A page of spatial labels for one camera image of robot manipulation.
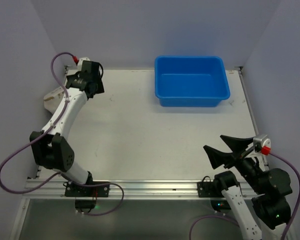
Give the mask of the white mesh laundry bag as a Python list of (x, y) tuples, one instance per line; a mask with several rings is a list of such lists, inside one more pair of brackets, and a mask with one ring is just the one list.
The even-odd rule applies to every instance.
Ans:
[(64, 97), (64, 90), (62, 87), (57, 87), (53, 91), (47, 93), (43, 97), (44, 108), (49, 111), (51, 114), (54, 114), (57, 110), (59, 104), (61, 103)]

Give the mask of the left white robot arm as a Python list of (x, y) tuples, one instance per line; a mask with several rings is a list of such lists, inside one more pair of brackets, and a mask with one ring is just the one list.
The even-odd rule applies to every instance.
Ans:
[(31, 149), (35, 163), (41, 167), (61, 172), (68, 180), (86, 184), (89, 172), (75, 162), (75, 152), (67, 139), (71, 127), (89, 99), (105, 92), (102, 77), (104, 69), (99, 62), (81, 58), (77, 72), (68, 75), (66, 93), (50, 121), (31, 133)]

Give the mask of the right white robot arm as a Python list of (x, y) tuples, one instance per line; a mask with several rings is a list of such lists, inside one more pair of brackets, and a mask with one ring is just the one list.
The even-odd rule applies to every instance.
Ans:
[[(271, 140), (266, 134), (250, 138), (221, 135), (230, 152), (222, 152), (205, 145), (213, 169), (223, 166), (226, 171), (215, 175), (212, 186), (227, 201), (245, 240), (278, 240), (291, 219), (286, 196), (293, 191), (289, 174), (279, 168), (262, 170), (258, 156), (271, 152)], [(256, 222), (244, 201), (241, 186), (230, 171), (235, 168), (257, 197), (252, 198)]]

